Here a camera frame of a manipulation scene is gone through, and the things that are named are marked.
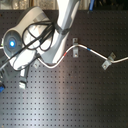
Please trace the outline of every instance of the cable holder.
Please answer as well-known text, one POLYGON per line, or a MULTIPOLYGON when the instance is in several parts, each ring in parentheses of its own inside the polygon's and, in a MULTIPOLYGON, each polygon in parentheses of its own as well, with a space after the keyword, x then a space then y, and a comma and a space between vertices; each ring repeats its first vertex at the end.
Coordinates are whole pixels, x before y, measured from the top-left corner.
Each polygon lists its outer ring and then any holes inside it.
MULTIPOLYGON (((78 45, 78 38, 73 38, 73 46, 78 45)), ((73 48, 73 57, 78 58, 78 47, 73 48)))
POLYGON ((112 52, 111 55, 107 58, 107 60, 102 64, 102 68, 106 70, 110 65, 112 65, 111 61, 114 61, 116 58, 115 54, 112 52))

